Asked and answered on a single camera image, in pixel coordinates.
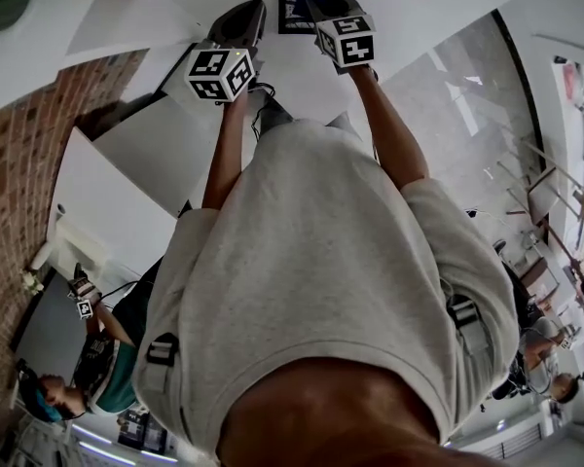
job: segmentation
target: fluorescent light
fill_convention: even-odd
[[[101,436],[97,436],[94,432],[91,432],[87,429],[85,429],[84,427],[80,427],[79,425],[72,425],[72,427],[74,429],[76,429],[77,431],[80,431],[83,434],[86,434],[87,436],[91,436],[92,438],[97,439],[98,441],[101,441],[102,443],[105,443],[106,445],[112,445],[113,442],[110,440],[107,440],[106,438],[102,438]]]
[[[106,458],[112,458],[113,460],[117,460],[118,462],[123,462],[127,465],[136,465],[136,462],[132,462],[131,460],[128,460],[127,458],[123,458],[122,456],[114,455],[114,454],[109,453],[108,451],[105,451],[103,449],[96,448],[93,445],[90,445],[89,443],[84,443],[81,441],[80,446],[83,448],[86,448],[86,449],[90,449],[91,451],[94,451],[97,454],[105,456]]]
[[[164,460],[165,462],[171,462],[171,463],[177,462],[177,458],[171,458],[170,456],[156,455],[155,453],[151,453],[150,451],[145,451],[144,449],[142,449],[140,452],[144,455],[152,456],[154,458],[158,458],[159,460]]]

